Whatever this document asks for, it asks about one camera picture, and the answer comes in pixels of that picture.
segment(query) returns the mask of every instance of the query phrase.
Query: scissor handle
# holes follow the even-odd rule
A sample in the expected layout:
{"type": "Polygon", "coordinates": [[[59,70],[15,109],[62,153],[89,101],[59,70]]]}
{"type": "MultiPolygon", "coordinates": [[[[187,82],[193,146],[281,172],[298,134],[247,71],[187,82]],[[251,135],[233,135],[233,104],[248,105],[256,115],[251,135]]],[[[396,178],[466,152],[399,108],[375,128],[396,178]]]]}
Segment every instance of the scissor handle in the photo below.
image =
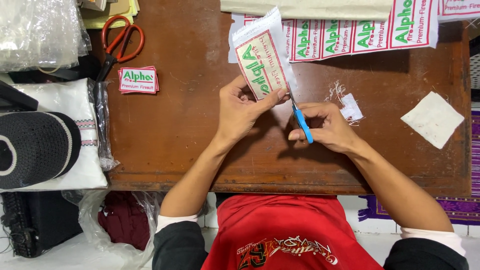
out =
{"type": "Polygon", "coordinates": [[[303,132],[307,137],[308,143],[309,144],[313,143],[312,133],[310,132],[310,128],[308,128],[307,123],[305,122],[305,117],[303,117],[303,114],[301,113],[300,110],[297,110],[295,108],[295,105],[293,105],[292,108],[293,108],[293,115],[295,116],[295,119],[297,119],[297,122],[299,123],[300,128],[303,129],[303,132]]]}
{"type": "Polygon", "coordinates": [[[126,62],[128,60],[131,60],[131,59],[135,58],[137,55],[140,54],[140,52],[144,48],[144,44],[145,44],[145,35],[144,35],[143,30],[137,25],[129,26],[127,28],[127,31],[125,32],[125,36],[123,38],[123,42],[121,44],[120,51],[117,54],[117,61],[119,63],[123,63],[123,62],[126,62]],[[128,41],[130,40],[130,36],[132,35],[132,32],[135,29],[137,29],[138,33],[140,34],[140,44],[138,45],[138,48],[133,53],[131,53],[127,56],[123,56],[123,54],[125,53],[125,49],[127,48],[128,41]]]}
{"type": "Polygon", "coordinates": [[[121,15],[113,16],[108,21],[103,25],[102,28],[102,46],[105,49],[105,52],[108,54],[112,54],[112,51],[118,46],[120,41],[123,39],[123,36],[125,35],[125,32],[127,29],[130,27],[130,21],[121,15]],[[107,30],[110,27],[110,25],[113,23],[113,21],[116,20],[124,20],[125,21],[125,27],[122,29],[120,34],[118,34],[115,39],[112,41],[110,45],[107,43],[107,30]]]}

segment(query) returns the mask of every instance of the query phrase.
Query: purple cloth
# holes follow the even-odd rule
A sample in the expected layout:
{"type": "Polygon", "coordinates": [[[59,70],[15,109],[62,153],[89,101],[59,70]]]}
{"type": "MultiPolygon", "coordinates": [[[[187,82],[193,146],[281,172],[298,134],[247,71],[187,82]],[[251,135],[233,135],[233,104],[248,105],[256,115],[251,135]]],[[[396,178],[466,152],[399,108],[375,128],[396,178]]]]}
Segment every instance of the purple cloth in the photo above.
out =
{"type": "MultiPolygon", "coordinates": [[[[359,221],[390,220],[375,196],[367,199],[367,208],[359,211],[359,221]]],[[[436,197],[453,224],[480,225],[480,111],[472,111],[472,197],[436,197]]]]}

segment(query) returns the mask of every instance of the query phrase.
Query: left hand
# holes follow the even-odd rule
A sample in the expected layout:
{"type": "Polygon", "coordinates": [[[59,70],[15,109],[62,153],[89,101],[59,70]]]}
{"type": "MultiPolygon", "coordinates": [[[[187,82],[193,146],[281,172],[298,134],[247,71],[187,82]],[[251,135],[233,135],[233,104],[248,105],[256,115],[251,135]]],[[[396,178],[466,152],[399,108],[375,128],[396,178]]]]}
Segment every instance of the left hand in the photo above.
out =
{"type": "Polygon", "coordinates": [[[277,89],[255,102],[250,89],[243,92],[247,82],[242,75],[220,89],[220,117],[216,138],[229,147],[235,145],[252,129],[258,117],[290,99],[286,89],[277,89]]]}

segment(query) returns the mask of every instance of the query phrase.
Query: person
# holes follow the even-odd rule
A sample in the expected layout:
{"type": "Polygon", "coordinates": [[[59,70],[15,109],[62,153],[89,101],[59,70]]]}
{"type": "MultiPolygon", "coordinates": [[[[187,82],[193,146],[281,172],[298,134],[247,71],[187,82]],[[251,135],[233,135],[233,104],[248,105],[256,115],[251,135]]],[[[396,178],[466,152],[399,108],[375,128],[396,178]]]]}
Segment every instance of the person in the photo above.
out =
{"type": "MultiPolygon", "coordinates": [[[[220,90],[218,130],[166,194],[155,234],[153,270],[466,270],[461,238],[440,205],[358,137],[332,103],[299,103],[316,143],[347,155],[401,227],[382,268],[357,242],[336,196],[237,194],[217,199],[218,234],[204,249],[197,213],[228,151],[256,119],[289,99],[277,89],[249,98],[243,76],[220,90]]],[[[289,140],[304,140],[294,129],[289,140]]]]}

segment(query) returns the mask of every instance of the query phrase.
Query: wooden table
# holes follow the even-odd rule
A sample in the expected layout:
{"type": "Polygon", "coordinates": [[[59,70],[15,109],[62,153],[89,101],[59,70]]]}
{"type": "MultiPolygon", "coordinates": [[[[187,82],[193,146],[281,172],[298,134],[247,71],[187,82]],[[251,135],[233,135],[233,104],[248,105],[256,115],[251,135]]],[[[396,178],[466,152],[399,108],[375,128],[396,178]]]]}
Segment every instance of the wooden table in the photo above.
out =
{"type": "MultiPolygon", "coordinates": [[[[219,89],[240,74],[227,63],[231,18],[218,0],[146,2],[140,0],[135,19],[146,36],[142,53],[108,75],[111,147],[121,162],[109,173],[114,190],[169,190],[180,180],[215,134],[219,89]],[[149,65],[158,71],[160,92],[121,95],[117,70],[149,65]]],[[[92,39],[103,55],[98,36],[92,39]]],[[[127,53],[138,42],[136,32],[132,39],[127,53]]],[[[293,70],[297,102],[323,101],[338,81],[365,116],[353,129],[395,167],[432,195],[470,195],[469,55],[460,22],[440,26],[437,49],[341,56],[296,63],[293,70]],[[465,116],[441,150],[400,120],[430,91],[465,116]]],[[[212,191],[371,194],[346,156],[287,141],[290,114],[287,103],[262,115],[256,132],[226,157],[212,191]]]]}

